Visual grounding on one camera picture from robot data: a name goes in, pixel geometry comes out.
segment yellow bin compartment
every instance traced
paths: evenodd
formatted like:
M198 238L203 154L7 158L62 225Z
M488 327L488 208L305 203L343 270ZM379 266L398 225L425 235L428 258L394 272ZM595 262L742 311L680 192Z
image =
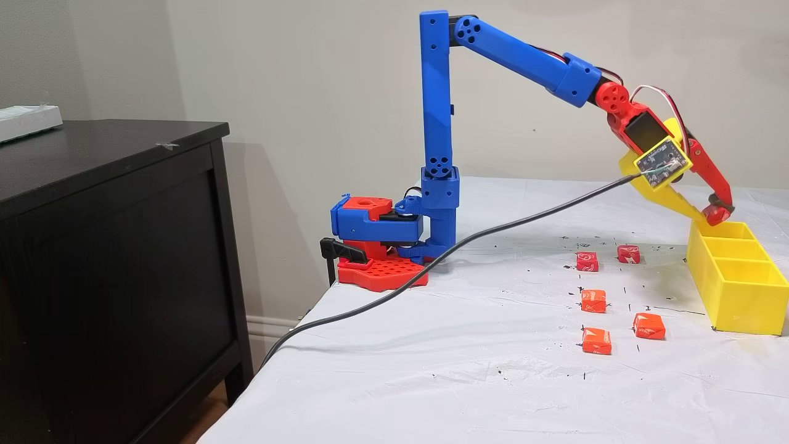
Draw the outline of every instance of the yellow bin compartment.
M781 334L789 284L746 224L694 220L687 261L715 329Z

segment red candy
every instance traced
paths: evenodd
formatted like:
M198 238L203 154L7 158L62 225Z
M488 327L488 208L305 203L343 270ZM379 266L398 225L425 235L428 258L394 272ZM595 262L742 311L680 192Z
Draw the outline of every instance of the red candy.
M637 264L641 261L641 253L636 245L617 246L616 257L623 264Z
M600 265L597 263L597 253L590 251L578 251L575 255L575 268L578 269L578 271L600 270Z

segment blue robot arm segment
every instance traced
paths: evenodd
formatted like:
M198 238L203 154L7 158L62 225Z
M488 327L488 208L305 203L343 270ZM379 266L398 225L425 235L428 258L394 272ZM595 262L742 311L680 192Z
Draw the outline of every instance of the blue robot arm segment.
M602 76L594 65L572 54L564 55L565 63L473 16L455 23L453 37L461 46L543 85L576 107L583 106Z

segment white box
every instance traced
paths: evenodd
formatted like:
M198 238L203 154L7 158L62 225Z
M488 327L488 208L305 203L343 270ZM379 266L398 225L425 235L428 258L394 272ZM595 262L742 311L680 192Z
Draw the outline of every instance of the white box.
M0 143L62 124L60 108L51 105L1 109Z

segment orange candy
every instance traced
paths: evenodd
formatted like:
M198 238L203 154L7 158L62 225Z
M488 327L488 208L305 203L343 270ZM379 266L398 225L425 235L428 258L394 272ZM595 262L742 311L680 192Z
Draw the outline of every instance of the orange candy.
M611 335L603 329L584 329L583 350L598 355L611 354Z
M663 339L666 337L666 327L663 319L658 314L636 313L633 320L633 330L637 337L647 339Z
M581 310L591 313L605 313L605 291L581 290Z

